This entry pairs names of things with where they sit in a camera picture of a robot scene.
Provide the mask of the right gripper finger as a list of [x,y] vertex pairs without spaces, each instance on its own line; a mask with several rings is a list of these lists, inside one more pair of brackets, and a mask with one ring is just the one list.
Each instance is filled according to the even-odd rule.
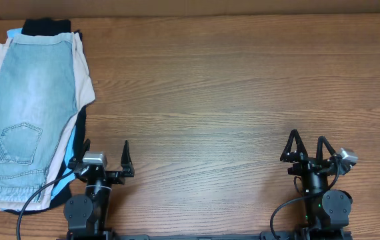
[[331,144],[328,142],[327,138],[325,136],[318,137],[317,140],[317,150],[316,150],[316,160],[322,161],[323,160],[323,147],[326,147],[330,155],[334,155],[336,150],[331,146]]
[[298,130],[294,129],[290,132],[287,144],[280,156],[280,161],[294,163],[300,162],[308,153],[299,135]]

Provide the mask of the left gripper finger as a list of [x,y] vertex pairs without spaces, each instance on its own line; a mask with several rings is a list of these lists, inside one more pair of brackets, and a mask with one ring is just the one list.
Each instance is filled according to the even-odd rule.
[[86,139],[85,142],[77,149],[77,152],[74,156],[69,160],[67,167],[69,169],[75,169],[78,164],[83,162],[84,154],[89,150],[91,141],[90,139]]
[[123,152],[121,156],[121,176],[122,177],[134,177],[135,170],[131,160],[130,152],[129,152],[129,142],[125,141],[123,146]]

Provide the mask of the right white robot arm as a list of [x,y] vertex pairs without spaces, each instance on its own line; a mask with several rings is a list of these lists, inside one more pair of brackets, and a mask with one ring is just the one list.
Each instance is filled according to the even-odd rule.
[[[353,204],[352,196],[343,190],[334,189],[341,175],[345,175],[357,164],[358,156],[351,150],[334,150],[324,136],[317,140],[316,155],[310,157],[296,129],[290,132],[280,161],[291,163],[289,175],[294,176],[294,188],[301,195],[289,200],[274,210],[269,226],[275,239],[351,239],[345,232]],[[290,232],[276,233],[273,220],[282,208],[304,202],[306,224]]]

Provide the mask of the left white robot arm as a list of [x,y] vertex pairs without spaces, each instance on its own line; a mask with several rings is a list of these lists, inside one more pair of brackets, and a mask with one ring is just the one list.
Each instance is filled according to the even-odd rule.
[[75,177],[86,183],[83,194],[72,196],[64,206],[68,222],[68,239],[115,239],[116,233],[106,226],[107,212],[113,185],[125,184],[126,178],[133,177],[135,170],[126,141],[121,155],[121,169],[107,170],[104,152],[90,151],[90,140],[83,144],[83,150],[69,162]]

